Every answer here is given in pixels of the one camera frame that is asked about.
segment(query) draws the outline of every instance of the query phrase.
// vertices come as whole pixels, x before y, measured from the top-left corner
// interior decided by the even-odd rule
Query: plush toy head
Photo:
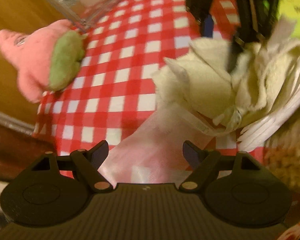
[[[60,20],[30,35],[0,31],[0,51],[17,70],[17,84],[30,102],[40,101],[45,90],[65,88],[80,70],[84,49],[71,22]]]

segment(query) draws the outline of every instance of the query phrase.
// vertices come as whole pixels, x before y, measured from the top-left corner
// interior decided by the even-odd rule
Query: clear plastic bag
[[[176,113],[161,107],[110,152],[99,172],[114,186],[121,183],[168,183],[177,186],[191,173],[182,145],[189,140],[203,149],[213,137]]]

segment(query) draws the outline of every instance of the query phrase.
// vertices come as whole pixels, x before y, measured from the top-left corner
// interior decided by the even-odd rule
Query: patrick star plush
[[[18,70],[18,88],[28,101],[65,88],[80,70],[83,43],[70,27],[70,21],[59,20],[30,35],[0,31],[0,51]]]

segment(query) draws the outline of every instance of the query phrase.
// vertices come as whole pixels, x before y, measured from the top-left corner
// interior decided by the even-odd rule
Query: checkered tablecloth
[[[235,0],[214,0],[213,36],[229,39],[239,24]],[[54,140],[59,155],[90,149],[105,139],[110,147],[131,135],[155,110],[151,74],[163,57],[188,51],[199,29],[185,0],[123,0],[85,38],[82,68],[64,91],[46,92],[35,136]],[[236,133],[213,139],[208,148],[233,155]],[[262,160],[263,148],[252,155]]]

